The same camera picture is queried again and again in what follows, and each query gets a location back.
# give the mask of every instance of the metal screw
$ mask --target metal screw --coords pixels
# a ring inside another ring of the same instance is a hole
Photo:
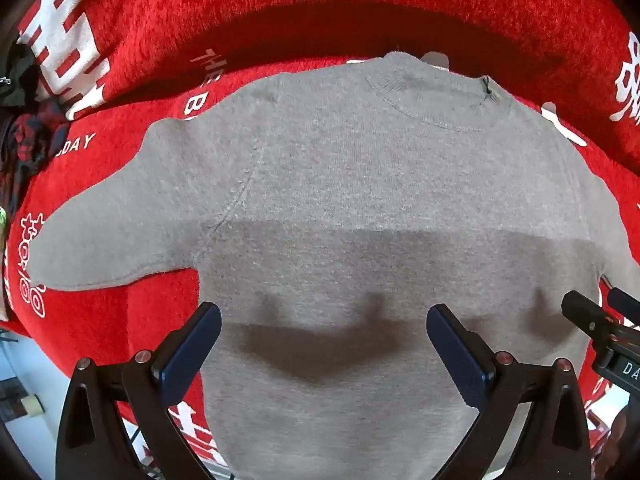
[[[560,368],[563,372],[571,371],[571,362],[568,359],[558,359],[558,368]]]
[[[84,370],[85,368],[87,368],[89,365],[91,364],[91,359],[89,359],[88,357],[83,357],[82,359],[80,359],[77,363],[76,363],[76,368],[78,370]]]
[[[139,364],[147,363],[151,359],[151,352],[149,350],[141,350],[136,354],[136,362]]]
[[[501,365],[510,365],[513,363],[513,356],[509,352],[498,352],[495,355],[495,360]]]

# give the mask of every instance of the ribbed neckline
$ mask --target ribbed neckline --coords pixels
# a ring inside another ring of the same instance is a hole
[[[391,106],[443,128],[486,130],[503,120],[511,107],[510,95],[489,76],[468,78],[403,52],[361,67],[369,85]]]

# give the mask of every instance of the white wall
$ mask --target white wall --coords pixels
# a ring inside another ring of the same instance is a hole
[[[22,416],[6,426],[42,480],[54,480],[56,439],[69,380],[35,341],[14,334],[7,336],[18,343],[2,342],[0,379],[17,376],[27,393],[38,396],[45,413]]]

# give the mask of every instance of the fuzzy red fabric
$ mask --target fuzzy red fabric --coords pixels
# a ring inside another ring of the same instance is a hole
[[[61,2],[53,5],[64,9]],[[158,82],[188,72],[190,60],[206,48],[226,60],[227,72],[303,57],[436,50],[457,72],[488,73],[538,105],[553,101],[561,117],[613,159],[640,170],[638,78],[632,70],[640,46],[630,41],[610,0],[82,0],[65,29],[83,13],[96,56],[80,63],[94,70],[108,59],[108,71],[98,70],[107,101],[147,82],[162,93]],[[74,47],[65,54],[56,68],[77,62]],[[617,86],[624,62],[629,70]],[[65,98],[77,95],[74,90]],[[632,107],[612,121],[630,100]]]
[[[9,321],[3,321],[1,323],[2,328],[10,330],[11,332],[14,332],[16,334],[30,337],[29,333],[26,331],[22,323],[17,319],[17,316],[15,315],[14,312],[11,312],[11,314],[9,314],[9,317],[10,317]]]
[[[620,202],[640,260],[637,89],[631,76],[616,84],[631,36],[609,0],[40,0],[20,27],[42,64],[41,94],[74,104],[79,120],[16,215],[8,291],[66,374],[85,355],[106,364],[154,348],[197,306],[198,279],[182,270],[93,292],[34,288],[25,268],[42,222],[131,160],[153,121],[189,119],[255,78],[346,56],[436,50],[452,70],[488,73],[537,110],[554,102],[588,139],[580,152]],[[629,95],[616,94],[625,85]],[[174,413],[201,456],[217,459],[199,379]]]

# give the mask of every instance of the gray fabric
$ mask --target gray fabric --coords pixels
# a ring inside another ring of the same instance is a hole
[[[562,296],[597,300],[604,272],[640,295],[617,203],[574,147],[490,78],[400,53],[153,124],[46,221],[28,271],[85,290],[185,267],[222,310],[206,413],[244,480],[431,478],[476,415],[426,338],[435,303],[496,351],[579,367]]]

